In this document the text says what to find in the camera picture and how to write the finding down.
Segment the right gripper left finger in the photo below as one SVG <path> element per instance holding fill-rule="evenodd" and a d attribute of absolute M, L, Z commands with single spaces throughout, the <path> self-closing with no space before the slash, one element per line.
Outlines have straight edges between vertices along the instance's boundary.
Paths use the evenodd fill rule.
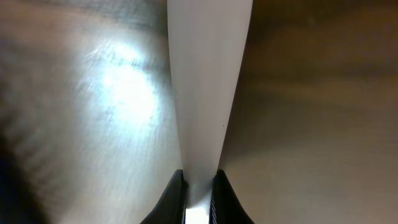
<path fill-rule="evenodd" d="M 184 224 L 188 183 L 183 170 L 176 170 L 160 199 L 141 224 Z"/>

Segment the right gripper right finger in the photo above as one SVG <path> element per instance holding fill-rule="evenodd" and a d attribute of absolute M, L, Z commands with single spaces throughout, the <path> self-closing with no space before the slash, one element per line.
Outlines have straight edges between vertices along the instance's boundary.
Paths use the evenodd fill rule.
<path fill-rule="evenodd" d="M 222 169 L 213 179 L 209 224 L 254 224 Z"/>

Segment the white fork tines down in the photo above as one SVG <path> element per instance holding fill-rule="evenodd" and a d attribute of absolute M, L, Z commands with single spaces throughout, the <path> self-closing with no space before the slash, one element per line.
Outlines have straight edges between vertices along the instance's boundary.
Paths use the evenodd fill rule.
<path fill-rule="evenodd" d="M 208 223 L 248 36 L 251 0 L 169 0 L 167 25 L 186 223 Z"/>

